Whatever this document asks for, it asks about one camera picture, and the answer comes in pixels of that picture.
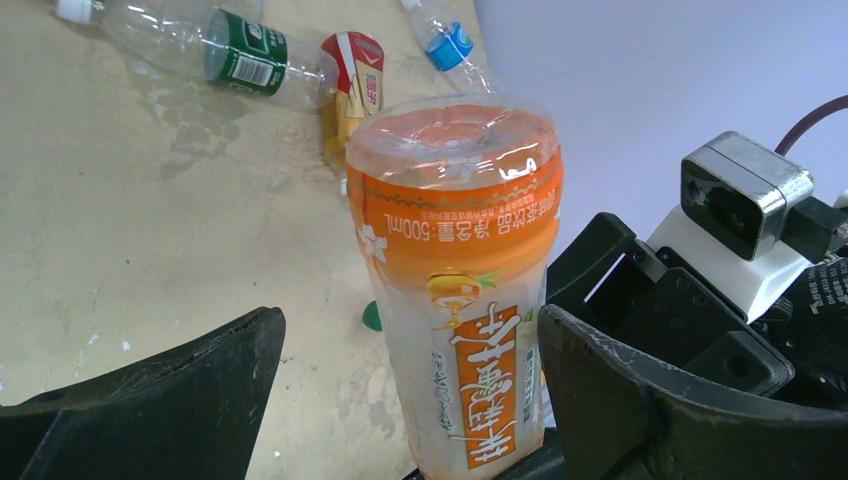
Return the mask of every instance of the water bottle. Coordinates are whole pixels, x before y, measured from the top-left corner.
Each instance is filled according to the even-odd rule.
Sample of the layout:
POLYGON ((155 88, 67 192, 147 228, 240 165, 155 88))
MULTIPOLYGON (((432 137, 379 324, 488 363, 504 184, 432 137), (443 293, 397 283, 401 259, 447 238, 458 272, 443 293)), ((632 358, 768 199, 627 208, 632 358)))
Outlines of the water bottle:
POLYGON ((346 159, 412 458, 428 480, 495 478, 544 438, 553 121, 503 94, 408 102, 363 121, 346 159))
POLYGON ((401 0, 412 19, 415 41, 460 92, 497 93, 503 88, 462 23, 439 0, 401 0))
POLYGON ((336 61, 317 46, 204 2, 57 0, 56 14, 97 25, 163 70, 267 96, 300 111, 332 98, 336 61))

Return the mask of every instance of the white mount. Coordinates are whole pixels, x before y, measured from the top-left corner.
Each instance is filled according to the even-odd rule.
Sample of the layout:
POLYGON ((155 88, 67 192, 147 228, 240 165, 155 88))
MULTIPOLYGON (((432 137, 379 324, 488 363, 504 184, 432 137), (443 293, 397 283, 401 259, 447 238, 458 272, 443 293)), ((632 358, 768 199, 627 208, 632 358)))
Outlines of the white mount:
POLYGON ((693 222, 679 205, 646 242, 652 250, 669 247, 686 260, 747 316, 760 318, 812 264, 783 242, 749 262, 693 222))

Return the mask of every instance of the white wall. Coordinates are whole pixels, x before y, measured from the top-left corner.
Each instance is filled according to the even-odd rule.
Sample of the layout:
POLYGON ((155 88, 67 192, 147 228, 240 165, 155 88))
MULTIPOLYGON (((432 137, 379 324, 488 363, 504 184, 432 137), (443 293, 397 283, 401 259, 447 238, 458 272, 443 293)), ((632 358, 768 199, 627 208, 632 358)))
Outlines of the white wall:
MULTIPOLYGON (((774 148, 848 94, 846 0, 475 0, 489 62, 547 105, 566 160, 562 251, 598 211, 644 238, 683 156, 725 130, 774 148)), ((848 111, 789 157, 830 203, 848 188, 848 111)))

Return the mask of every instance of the bottle cap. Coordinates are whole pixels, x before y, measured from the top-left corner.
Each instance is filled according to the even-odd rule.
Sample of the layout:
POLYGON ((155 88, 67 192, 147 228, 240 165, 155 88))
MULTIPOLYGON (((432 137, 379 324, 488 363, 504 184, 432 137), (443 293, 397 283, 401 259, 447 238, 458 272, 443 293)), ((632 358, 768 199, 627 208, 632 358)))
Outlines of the bottle cap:
POLYGON ((403 5, 403 8, 412 10, 413 8, 421 5, 421 0, 400 0, 400 3, 403 5))
POLYGON ((69 22, 88 25, 93 9, 91 0, 56 0, 56 15, 69 22))
POLYGON ((375 332, 383 331, 383 323, 380 321, 380 312, 377 311, 377 302, 371 302, 367 307, 365 307, 365 311, 362 312, 362 323, 375 332))

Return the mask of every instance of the flower graphic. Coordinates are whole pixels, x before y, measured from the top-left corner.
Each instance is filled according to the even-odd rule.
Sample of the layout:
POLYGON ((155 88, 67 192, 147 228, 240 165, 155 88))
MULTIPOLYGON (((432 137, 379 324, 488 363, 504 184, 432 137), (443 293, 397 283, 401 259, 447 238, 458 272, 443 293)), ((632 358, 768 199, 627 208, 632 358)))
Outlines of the flower graphic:
POLYGON ((446 177, 462 177, 468 180, 471 178, 471 174, 477 173, 480 170, 482 159, 482 155, 475 155, 468 158, 451 158, 447 161, 447 165, 442 167, 442 173, 446 177))
POLYGON ((363 245, 365 245, 365 255, 373 255, 381 262, 386 263, 386 254, 383 253, 386 250, 386 247, 389 246, 389 242, 386 241, 386 238, 378 237, 377 234, 374 233, 374 227, 371 225, 363 225, 357 233, 359 234, 359 240, 362 241, 363 245))

